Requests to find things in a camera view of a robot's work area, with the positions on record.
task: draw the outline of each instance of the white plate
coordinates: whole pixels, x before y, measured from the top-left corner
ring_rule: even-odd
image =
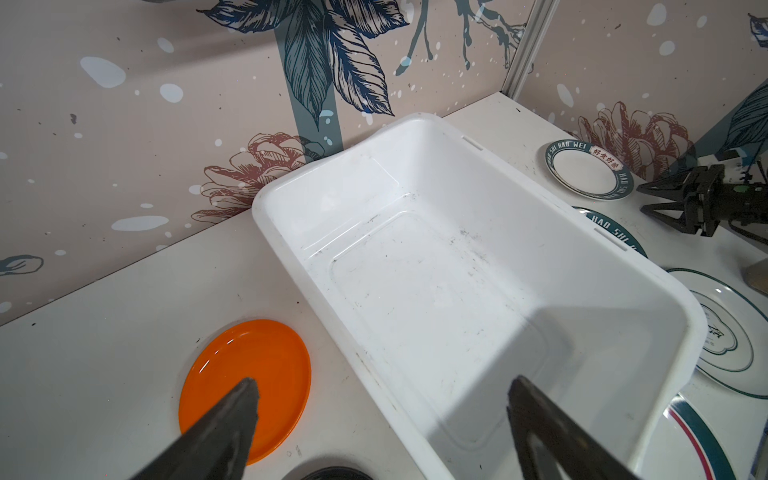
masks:
[[[668,270],[687,286],[709,323],[697,367],[744,395],[768,399],[768,318],[744,295],[695,270]]]
[[[618,200],[632,193],[632,173],[610,152],[578,140],[553,142],[547,168],[560,183],[595,200]]]
[[[681,395],[664,410],[643,460],[643,478],[735,480],[723,448]]]

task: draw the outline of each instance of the leaf illustration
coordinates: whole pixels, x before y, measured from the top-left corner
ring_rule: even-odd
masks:
[[[768,18],[758,18],[750,14],[750,29],[752,35],[755,35],[757,44],[763,48],[768,48]]]
[[[34,255],[16,255],[0,260],[0,276],[23,275],[40,270],[44,260]]]
[[[721,151],[763,141],[768,137],[768,84],[753,91],[730,119]]]
[[[331,8],[368,38],[408,24],[396,0],[330,0]]]
[[[394,115],[384,71],[355,27],[343,16],[328,11],[325,31],[333,84],[342,98],[369,114]]]
[[[219,25],[250,33],[272,30],[299,2],[300,0],[219,0],[211,10],[198,12]]]
[[[301,2],[296,6],[285,48],[288,84],[317,125],[331,85],[331,72],[323,35],[323,12],[314,3]]]

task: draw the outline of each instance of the wall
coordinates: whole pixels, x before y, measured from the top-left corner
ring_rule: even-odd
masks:
[[[560,2],[519,101],[647,180],[736,155],[737,180],[765,181],[766,17],[764,0]]]
[[[496,4],[9,3],[0,324],[246,210],[265,183],[396,118],[497,91],[530,2]]]

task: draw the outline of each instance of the white spot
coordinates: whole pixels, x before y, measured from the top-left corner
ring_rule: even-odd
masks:
[[[153,228],[165,225],[166,223],[168,223],[166,217],[158,217],[156,215],[123,218],[112,224],[112,230],[117,230],[119,232],[141,232],[144,230],[152,230]]]
[[[650,10],[646,23],[648,23],[652,27],[657,27],[662,23],[664,23],[666,20],[667,20],[667,7],[665,7],[663,3],[657,3]]]
[[[485,3],[480,4],[480,8],[478,8],[478,12],[475,14],[475,22],[480,22],[480,18],[482,17],[482,13],[485,10]]]
[[[413,4],[408,0],[398,0],[397,3],[400,7],[400,12],[402,12],[406,17],[406,22],[413,22]]]
[[[670,53],[674,51],[674,42],[671,40],[667,40],[661,46],[659,47],[659,55],[663,55],[666,57]]]
[[[562,101],[568,107],[574,106],[574,98],[571,96],[571,92],[565,85],[558,84],[558,96],[560,97],[560,101]]]
[[[166,38],[158,38],[157,46],[165,53],[174,53],[174,44],[170,43]]]
[[[177,104],[184,96],[184,90],[181,90],[181,87],[176,84],[162,84],[160,86],[160,94],[170,103]]]
[[[99,57],[83,57],[80,66],[96,83],[104,88],[113,88],[125,81],[125,71],[109,60]]]

